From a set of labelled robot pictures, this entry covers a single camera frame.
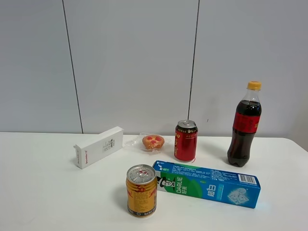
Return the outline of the red drink can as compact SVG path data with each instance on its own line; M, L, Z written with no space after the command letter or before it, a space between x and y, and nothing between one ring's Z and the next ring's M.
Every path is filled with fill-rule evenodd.
M174 156L183 162L195 159L198 128L192 120L181 120L175 128Z

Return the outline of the wrapped fruit tart pastry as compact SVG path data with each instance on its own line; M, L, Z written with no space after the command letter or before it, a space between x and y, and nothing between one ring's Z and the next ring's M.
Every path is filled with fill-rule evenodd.
M127 141L124 147L129 150L153 154L171 149L170 142L170 139L159 134L140 133L137 137Z

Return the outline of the white cardboard box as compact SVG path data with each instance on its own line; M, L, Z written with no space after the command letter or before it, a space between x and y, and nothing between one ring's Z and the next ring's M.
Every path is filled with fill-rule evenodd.
M123 135L122 128L114 127L79 144L75 144L76 165L80 169L84 169L122 149Z

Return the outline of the gold Red Bull can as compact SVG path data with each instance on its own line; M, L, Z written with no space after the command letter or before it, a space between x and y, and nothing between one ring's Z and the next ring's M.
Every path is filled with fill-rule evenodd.
M146 218L157 207L157 176L152 166L140 164L127 171L127 207L131 215Z

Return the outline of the cola bottle yellow cap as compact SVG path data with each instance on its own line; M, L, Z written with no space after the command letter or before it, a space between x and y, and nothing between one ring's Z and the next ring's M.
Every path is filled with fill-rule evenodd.
M250 81L246 95L236 107L231 144L227 151L228 161L233 166L243 167L249 161L251 144L262 112L258 98L260 90L261 82Z

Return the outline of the blue Darlie toothpaste box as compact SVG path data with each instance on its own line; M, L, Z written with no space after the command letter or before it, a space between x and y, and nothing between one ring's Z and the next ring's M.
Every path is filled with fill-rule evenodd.
M159 191L255 208L261 191L256 176L157 160Z

